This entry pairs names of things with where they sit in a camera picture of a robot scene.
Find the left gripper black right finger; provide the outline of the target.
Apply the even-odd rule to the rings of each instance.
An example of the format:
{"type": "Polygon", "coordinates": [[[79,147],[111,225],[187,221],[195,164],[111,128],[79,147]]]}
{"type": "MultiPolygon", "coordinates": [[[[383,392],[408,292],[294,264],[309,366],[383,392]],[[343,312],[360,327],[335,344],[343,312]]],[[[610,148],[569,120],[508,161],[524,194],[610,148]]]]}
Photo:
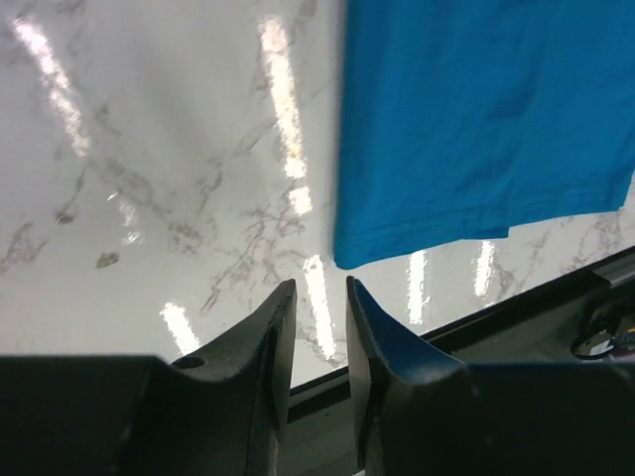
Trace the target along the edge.
{"type": "Polygon", "coordinates": [[[468,364],[346,281],[357,466],[368,475],[630,475],[634,367],[468,364]]]}

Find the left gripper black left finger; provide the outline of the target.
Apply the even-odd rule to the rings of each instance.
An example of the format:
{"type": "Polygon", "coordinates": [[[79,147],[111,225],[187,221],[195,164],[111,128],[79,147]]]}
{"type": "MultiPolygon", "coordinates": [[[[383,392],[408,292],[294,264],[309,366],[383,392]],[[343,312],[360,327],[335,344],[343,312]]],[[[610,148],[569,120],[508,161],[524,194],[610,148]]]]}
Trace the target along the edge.
{"type": "Polygon", "coordinates": [[[273,475],[287,424],[297,287],[194,352],[1,361],[5,475],[273,475]]]}

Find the blue t shirt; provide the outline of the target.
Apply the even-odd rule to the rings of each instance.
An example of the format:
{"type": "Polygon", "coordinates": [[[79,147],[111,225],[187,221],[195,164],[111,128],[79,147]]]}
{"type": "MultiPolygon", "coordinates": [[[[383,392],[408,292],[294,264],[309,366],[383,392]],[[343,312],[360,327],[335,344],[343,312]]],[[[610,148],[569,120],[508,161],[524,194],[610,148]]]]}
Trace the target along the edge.
{"type": "Polygon", "coordinates": [[[630,1],[351,1],[343,270],[614,211],[634,172],[630,1]]]}

